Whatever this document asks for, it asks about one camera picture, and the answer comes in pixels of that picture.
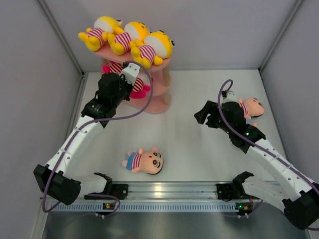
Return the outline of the white pink bear plush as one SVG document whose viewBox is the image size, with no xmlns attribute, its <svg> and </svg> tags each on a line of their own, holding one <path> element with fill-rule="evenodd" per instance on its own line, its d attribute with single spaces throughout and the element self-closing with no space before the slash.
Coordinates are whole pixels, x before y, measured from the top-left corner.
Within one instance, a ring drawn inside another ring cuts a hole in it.
<svg viewBox="0 0 319 239">
<path fill-rule="evenodd" d="M 153 78 L 151 81 L 148 76 L 144 72 L 139 72 L 133 89 L 130 93 L 130 99 L 143 99 L 147 96 L 148 92 L 151 90 L 151 82 L 153 82 Z"/>
<path fill-rule="evenodd" d="M 110 61 L 107 59 L 102 59 L 102 65 L 100 69 L 101 74 L 104 74 L 104 73 L 120 74 L 122 69 L 123 69 L 122 64 L 114 62 L 114 61 Z"/>
</svg>

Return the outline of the yellow frog plush toy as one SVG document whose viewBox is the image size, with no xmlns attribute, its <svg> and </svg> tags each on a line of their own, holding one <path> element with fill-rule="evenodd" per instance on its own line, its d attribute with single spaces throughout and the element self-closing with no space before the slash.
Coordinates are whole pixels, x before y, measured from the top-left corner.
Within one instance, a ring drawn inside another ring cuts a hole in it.
<svg viewBox="0 0 319 239">
<path fill-rule="evenodd" d="M 135 41 L 143 41 L 150 33 L 149 28 L 142 22 L 131 21 L 124 29 L 117 27 L 115 33 L 108 33 L 107 40 L 116 55 L 123 55 L 128 52 Z"/>
</svg>

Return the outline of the boy doll black hair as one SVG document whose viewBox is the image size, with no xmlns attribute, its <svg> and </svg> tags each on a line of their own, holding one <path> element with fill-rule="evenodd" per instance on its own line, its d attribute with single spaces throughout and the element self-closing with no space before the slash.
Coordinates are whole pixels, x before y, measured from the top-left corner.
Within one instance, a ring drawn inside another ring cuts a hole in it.
<svg viewBox="0 0 319 239">
<path fill-rule="evenodd" d="M 140 148 L 138 151 L 128 151 L 128 157 L 122 161 L 122 166 L 132 173 L 144 172 L 157 175 L 164 166 L 163 154 L 156 147 L 149 151 Z"/>
</svg>

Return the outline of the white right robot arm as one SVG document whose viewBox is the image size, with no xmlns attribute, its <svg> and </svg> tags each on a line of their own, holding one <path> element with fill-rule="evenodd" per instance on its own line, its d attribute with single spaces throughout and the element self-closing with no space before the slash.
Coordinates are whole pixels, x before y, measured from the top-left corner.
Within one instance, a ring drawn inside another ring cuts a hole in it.
<svg viewBox="0 0 319 239">
<path fill-rule="evenodd" d="M 252 184 L 240 180 L 232 186 L 237 197 L 243 198 L 247 194 L 259 197 L 282 211 L 300 230 L 309 229 L 319 219 L 318 183 L 298 171 L 257 127 L 248 124 L 237 102 L 218 104 L 207 101 L 194 117 L 198 124 L 227 133 L 234 146 L 257 161 L 282 187 L 277 192 L 271 192 L 265 186 L 256 190 Z"/>
</svg>

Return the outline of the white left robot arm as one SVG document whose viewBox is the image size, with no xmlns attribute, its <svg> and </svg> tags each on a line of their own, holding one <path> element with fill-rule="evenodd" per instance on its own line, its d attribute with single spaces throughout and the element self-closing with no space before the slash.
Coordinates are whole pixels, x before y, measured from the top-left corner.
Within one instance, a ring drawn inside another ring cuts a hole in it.
<svg viewBox="0 0 319 239">
<path fill-rule="evenodd" d="M 136 79 L 129 73 L 106 73 L 98 82 L 98 90 L 81 112 L 75 128 L 57 153 L 44 165 L 37 165 L 34 176 L 46 196 L 71 205 L 77 198 L 96 193 L 107 199 L 112 195 L 111 178 L 102 173 L 77 177 L 77 164 L 92 140 L 103 131 L 116 108 L 127 100 Z"/>
</svg>

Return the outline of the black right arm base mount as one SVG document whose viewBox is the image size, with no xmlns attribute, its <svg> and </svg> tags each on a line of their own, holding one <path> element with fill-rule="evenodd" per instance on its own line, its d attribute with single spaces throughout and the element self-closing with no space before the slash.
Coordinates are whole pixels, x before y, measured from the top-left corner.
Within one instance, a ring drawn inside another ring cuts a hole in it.
<svg viewBox="0 0 319 239">
<path fill-rule="evenodd" d="M 249 199 L 250 195 L 246 194 L 242 184 L 254 174 L 250 172 L 243 172 L 237 175 L 230 183 L 216 184 L 217 197 L 219 200 L 229 202 L 235 199 Z"/>
</svg>

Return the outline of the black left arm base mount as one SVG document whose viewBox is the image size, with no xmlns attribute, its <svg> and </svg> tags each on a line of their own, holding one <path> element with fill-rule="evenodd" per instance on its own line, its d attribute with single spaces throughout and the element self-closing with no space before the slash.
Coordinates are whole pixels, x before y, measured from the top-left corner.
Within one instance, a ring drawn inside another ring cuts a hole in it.
<svg viewBox="0 0 319 239">
<path fill-rule="evenodd" d="M 128 195 L 129 185 L 124 183 L 114 183 L 113 179 L 106 174 L 94 173 L 99 179 L 105 181 L 105 186 L 102 192 L 91 192 L 84 196 L 85 200 L 106 200 L 111 199 L 111 196 L 116 197 L 120 200 L 126 199 Z"/>
</svg>

